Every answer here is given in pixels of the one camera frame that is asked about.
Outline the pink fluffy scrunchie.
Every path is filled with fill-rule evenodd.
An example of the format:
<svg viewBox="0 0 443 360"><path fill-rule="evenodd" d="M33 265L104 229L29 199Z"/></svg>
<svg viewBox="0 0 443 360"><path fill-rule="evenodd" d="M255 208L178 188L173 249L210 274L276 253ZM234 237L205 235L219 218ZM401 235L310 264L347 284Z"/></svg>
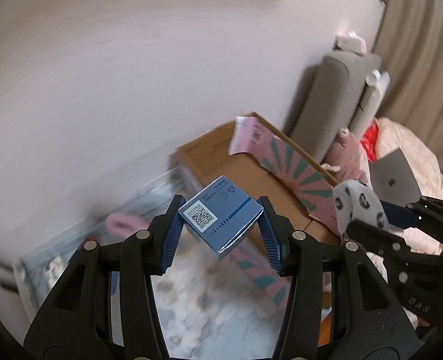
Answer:
<svg viewBox="0 0 443 360"><path fill-rule="evenodd" d="M125 239L140 230L147 230L149 224L137 215L112 213L107 217L105 227L109 233Z"/></svg>

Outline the small blue box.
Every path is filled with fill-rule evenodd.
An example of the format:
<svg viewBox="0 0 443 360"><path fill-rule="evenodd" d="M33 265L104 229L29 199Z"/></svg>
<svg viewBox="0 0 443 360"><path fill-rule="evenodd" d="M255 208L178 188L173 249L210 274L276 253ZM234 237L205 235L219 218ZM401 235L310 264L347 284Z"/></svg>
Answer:
<svg viewBox="0 0 443 360"><path fill-rule="evenodd" d="M243 241L264 208L222 175L178 212L188 230L201 239L217 259L222 259Z"/></svg>

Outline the grey laptop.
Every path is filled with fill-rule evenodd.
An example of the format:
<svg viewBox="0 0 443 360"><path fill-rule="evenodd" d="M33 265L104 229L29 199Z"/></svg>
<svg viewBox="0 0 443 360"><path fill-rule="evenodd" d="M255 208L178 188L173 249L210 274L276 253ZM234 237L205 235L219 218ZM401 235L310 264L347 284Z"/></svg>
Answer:
<svg viewBox="0 0 443 360"><path fill-rule="evenodd" d="M371 163L370 176L373 190L381 201L406 206L421 197L417 180L401 149Z"/></svg>

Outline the pink quilt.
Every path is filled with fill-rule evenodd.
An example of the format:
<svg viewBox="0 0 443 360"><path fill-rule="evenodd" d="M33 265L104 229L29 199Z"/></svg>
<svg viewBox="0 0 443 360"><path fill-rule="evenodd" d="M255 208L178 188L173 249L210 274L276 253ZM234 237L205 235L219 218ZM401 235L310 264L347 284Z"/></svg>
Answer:
<svg viewBox="0 0 443 360"><path fill-rule="evenodd" d="M385 117L377 120L377 160L401 149L417 180L421 195L443 200L443 173L436 155L407 127Z"/></svg>

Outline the pink plush toy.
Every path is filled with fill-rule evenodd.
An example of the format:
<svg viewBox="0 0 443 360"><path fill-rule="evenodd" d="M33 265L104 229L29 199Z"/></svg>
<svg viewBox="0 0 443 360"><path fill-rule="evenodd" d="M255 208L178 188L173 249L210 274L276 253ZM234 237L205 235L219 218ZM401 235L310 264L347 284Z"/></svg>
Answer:
<svg viewBox="0 0 443 360"><path fill-rule="evenodd" d="M370 181L367 154L360 141L342 127L322 161L322 168L339 183L345 180L358 180L364 184Z"/></svg>

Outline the red cloth item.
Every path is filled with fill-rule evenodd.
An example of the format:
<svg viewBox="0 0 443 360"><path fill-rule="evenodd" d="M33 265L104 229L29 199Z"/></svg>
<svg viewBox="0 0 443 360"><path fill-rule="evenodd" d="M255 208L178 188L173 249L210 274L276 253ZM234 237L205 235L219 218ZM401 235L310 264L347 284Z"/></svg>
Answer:
<svg viewBox="0 0 443 360"><path fill-rule="evenodd" d="M375 148L378 140L378 133L378 120L376 118L373 118L369 127L366 129L361 138L361 146L363 147L367 159L370 163L373 163L377 160Z"/></svg>

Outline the blue floral bed sheet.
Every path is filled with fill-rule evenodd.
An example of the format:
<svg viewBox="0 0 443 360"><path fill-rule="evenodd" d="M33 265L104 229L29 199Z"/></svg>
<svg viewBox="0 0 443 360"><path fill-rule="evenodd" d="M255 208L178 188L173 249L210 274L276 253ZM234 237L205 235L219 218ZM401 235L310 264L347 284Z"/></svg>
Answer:
<svg viewBox="0 0 443 360"><path fill-rule="evenodd" d="M34 359L272 359L290 289L249 239L219 257L184 218L178 172L20 257Z"/></svg>

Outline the beige curtain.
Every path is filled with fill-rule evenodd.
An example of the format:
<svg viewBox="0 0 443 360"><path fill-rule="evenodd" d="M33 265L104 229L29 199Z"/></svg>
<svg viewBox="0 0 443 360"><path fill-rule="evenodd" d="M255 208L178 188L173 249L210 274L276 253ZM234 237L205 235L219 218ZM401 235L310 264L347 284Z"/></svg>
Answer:
<svg viewBox="0 0 443 360"><path fill-rule="evenodd" d="M415 133L443 173L443 0L388 0L374 51L391 76L378 114Z"/></svg>

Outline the white pink tissue box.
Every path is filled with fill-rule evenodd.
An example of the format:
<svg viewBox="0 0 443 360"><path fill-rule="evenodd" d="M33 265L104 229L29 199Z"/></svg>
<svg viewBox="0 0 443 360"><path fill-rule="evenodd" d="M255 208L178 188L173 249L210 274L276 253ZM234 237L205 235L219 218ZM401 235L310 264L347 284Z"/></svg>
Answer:
<svg viewBox="0 0 443 360"><path fill-rule="evenodd" d="M336 37L336 47L340 50L349 51L357 55L368 53L366 41L354 31L347 34L339 34Z"/></svg>

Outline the white bed frame post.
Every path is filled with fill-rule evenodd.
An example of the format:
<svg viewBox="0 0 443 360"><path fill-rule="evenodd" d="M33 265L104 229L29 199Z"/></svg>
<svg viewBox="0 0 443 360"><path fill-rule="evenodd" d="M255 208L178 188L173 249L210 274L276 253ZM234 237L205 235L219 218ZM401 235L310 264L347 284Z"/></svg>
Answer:
<svg viewBox="0 0 443 360"><path fill-rule="evenodd" d="M364 135L376 115L388 90L391 78L387 71L373 69L365 77L365 88L350 124L350 131L358 138Z"/></svg>

